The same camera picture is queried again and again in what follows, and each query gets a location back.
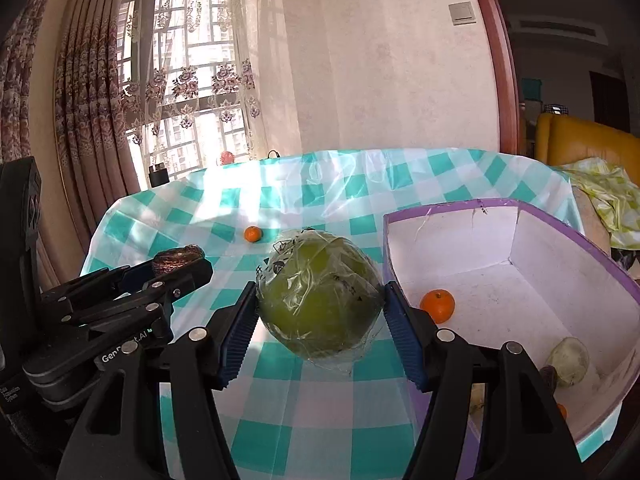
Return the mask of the dark brown dried fruit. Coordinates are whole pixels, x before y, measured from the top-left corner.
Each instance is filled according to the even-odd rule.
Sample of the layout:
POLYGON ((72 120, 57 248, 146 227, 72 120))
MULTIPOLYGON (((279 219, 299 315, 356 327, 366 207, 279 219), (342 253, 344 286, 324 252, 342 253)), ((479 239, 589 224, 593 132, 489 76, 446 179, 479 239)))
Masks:
POLYGON ((155 276, 162 276, 204 258, 203 249, 198 245, 166 249, 153 257, 152 269, 155 276))

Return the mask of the small orange tangerine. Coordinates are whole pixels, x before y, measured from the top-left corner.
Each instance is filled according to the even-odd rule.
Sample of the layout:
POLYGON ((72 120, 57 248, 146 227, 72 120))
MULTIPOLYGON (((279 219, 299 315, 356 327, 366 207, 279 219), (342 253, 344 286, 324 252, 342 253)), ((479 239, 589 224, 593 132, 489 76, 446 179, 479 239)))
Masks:
POLYGON ((558 409, 560 410, 562 417, 566 420, 567 419, 566 407, 561 403, 557 403, 556 405, 558 406, 558 409))

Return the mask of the yellow pear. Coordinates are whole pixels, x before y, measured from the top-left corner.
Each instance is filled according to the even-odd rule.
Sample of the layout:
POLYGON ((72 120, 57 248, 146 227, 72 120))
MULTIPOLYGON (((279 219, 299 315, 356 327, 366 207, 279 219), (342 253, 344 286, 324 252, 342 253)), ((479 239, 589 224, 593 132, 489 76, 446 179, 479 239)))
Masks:
POLYGON ((546 364, 555 369, 561 387, 573 387, 587 375, 590 357, 579 339, 565 337, 551 350, 546 364))

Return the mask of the large orange tangerine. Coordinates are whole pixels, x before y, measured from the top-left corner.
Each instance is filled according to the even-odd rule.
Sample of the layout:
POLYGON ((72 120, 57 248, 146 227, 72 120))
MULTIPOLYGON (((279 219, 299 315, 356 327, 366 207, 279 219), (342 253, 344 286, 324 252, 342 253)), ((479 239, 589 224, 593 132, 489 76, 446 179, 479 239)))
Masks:
POLYGON ((442 324, 454 315, 456 300, 446 289, 432 289, 422 297, 419 308, 436 324, 442 324))

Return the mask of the green apple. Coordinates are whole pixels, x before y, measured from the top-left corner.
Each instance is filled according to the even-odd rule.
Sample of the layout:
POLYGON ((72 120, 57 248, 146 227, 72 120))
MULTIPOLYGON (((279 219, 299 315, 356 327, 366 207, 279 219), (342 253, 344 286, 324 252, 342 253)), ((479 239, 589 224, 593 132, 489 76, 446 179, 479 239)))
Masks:
POLYGON ((351 240, 322 230, 288 231, 256 270, 259 315, 299 358, 349 375, 378 334, 383 284, 351 240))

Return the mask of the dark round dried fruit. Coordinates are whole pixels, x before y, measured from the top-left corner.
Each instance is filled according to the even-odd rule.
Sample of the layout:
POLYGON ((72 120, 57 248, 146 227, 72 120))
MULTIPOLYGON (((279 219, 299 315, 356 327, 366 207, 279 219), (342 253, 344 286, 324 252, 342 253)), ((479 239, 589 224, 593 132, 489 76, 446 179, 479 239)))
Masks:
POLYGON ((545 365, 544 367, 541 367, 539 374, 549 391, 551 393, 555 393, 559 383, 559 375, 556 368, 552 365, 545 365))

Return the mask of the black device on sill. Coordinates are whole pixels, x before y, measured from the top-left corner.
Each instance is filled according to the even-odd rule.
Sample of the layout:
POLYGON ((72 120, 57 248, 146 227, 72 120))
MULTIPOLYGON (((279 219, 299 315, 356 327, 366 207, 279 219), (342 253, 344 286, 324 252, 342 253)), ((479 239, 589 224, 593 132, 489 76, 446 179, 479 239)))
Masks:
POLYGON ((169 182, 168 169, 163 162, 157 162, 149 166, 149 181, 152 188, 157 188, 169 182))

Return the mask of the small orange on table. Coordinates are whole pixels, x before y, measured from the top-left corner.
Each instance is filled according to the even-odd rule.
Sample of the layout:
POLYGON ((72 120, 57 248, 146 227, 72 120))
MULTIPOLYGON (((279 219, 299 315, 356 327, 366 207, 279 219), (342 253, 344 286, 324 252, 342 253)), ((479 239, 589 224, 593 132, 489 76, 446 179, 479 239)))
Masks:
POLYGON ((244 240, 249 243, 258 243, 262 239, 262 229, 259 226, 248 226, 243 233, 244 240))

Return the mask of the purple cardboard box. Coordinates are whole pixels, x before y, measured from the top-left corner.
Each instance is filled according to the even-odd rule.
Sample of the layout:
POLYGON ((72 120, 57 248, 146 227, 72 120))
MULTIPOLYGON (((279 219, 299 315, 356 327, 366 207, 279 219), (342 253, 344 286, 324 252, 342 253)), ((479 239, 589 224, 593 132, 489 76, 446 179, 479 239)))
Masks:
MULTIPOLYGON (((405 209, 384 218, 385 286, 395 282, 419 308, 432 289, 456 300, 454 315, 436 324, 470 344, 521 344, 538 372, 551 350, 575 337, 590 357, 587 375, 552 393, 582 461, 639 380, 639 289, 582 234, 539 208, 485 198, 405 209)), ((413 388, 423 425, 430 395, 413 388)), ((476 479, 484 388, 472 388, 469 422, 456 478, 476 479)))

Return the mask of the brown patterned drape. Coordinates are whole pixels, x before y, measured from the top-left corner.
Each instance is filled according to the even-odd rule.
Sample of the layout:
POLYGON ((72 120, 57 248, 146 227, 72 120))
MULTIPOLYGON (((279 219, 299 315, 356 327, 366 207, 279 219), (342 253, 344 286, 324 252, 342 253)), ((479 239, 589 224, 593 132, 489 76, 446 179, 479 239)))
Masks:
POLYGON ((110 207, 139 192, 119 73, 120 0, 27 0, 1 40, 1 159, 42 179, 44 289, 78 275, 110 207))

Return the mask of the floral lace curtain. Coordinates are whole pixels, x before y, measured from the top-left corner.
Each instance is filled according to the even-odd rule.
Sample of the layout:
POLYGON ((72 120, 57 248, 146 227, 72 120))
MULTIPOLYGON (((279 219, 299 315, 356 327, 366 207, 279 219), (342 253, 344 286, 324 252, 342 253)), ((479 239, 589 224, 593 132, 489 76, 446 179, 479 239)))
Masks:
POLYGON ((120 96, 134 169, 169 180, 270 156, 245 0, 120 0, 120 96))

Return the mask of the yellow green cloth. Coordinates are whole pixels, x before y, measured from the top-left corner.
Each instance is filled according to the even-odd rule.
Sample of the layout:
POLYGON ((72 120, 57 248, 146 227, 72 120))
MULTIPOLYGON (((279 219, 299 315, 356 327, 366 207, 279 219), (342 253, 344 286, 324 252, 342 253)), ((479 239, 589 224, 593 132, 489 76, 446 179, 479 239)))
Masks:
POLYGON ((587 194, 613 248, 639 249, 639 187, 622 166, 589 157, 555 169, 587 194))

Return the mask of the yellow sofa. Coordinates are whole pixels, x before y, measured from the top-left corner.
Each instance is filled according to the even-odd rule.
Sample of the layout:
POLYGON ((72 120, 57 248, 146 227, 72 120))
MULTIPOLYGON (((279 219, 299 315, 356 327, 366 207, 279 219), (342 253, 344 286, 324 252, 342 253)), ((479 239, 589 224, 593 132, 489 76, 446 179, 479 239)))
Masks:
POLYGON ((639 139, 631 133, 570 115, 539 115, 536 159, 549 166, 560 166, 589 157, 635 170, 639 166, 639 139))

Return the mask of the red wooden door frame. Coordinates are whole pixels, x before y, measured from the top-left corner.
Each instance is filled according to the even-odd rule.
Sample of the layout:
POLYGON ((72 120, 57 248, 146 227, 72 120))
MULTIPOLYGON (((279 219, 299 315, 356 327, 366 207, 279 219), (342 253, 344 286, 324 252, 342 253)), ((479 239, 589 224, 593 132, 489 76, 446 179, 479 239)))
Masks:
POLYGON ((513 55, 498 0, 477 0, 486 29, 497 91, 501 153, 521 151, 520 103, 513 55))

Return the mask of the white wall light switch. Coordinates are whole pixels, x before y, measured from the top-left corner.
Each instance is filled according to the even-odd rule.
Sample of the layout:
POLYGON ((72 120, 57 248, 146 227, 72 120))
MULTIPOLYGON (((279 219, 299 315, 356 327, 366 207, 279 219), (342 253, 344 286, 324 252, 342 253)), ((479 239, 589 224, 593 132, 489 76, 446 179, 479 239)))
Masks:
POLYGON ((448 9, 454 26, 476 23, 476 16, 471 1, 450 3, 448 9))

